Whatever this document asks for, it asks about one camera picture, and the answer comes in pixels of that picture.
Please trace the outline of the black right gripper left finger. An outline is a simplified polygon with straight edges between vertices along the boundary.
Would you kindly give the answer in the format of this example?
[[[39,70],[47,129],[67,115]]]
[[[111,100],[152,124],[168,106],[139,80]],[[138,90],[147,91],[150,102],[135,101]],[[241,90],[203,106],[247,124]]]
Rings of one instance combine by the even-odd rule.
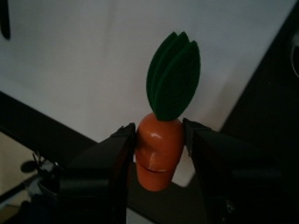
[[[130,123],[71,161],[60,178],[58,224],[127,224],[135,144]]]

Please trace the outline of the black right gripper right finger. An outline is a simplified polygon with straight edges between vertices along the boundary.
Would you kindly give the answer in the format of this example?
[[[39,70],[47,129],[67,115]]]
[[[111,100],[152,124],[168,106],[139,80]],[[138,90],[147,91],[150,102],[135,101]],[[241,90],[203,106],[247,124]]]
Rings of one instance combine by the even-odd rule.
[[[209,224],[299,224],[277,160],[198,122],[183,127]]]

